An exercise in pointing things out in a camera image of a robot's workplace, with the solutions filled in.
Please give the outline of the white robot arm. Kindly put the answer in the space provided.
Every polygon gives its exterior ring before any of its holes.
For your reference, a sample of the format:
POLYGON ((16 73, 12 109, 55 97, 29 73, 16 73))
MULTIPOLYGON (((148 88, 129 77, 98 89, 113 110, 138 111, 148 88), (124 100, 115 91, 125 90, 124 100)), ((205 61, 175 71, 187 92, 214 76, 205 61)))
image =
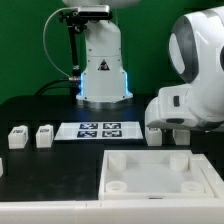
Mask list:
MULTIPOLYGON (((87 76, 84 89, 91 103, 107 103, 115 96, 100 93, 93 85, 115 84, 119 75, 120 53, 104 43, 112 27, 102 20, 111 7, 128 7, 139 0, 62 0, 75 16, 94 24, 87 26, 87 76)), ((224 124, 224 6, 189 13, 178 18, 169 37, 168 53, 171 64, 185 82, 163 87, 147 106, 145 125, 157 127, 188 127, 210 131, 224 124)))

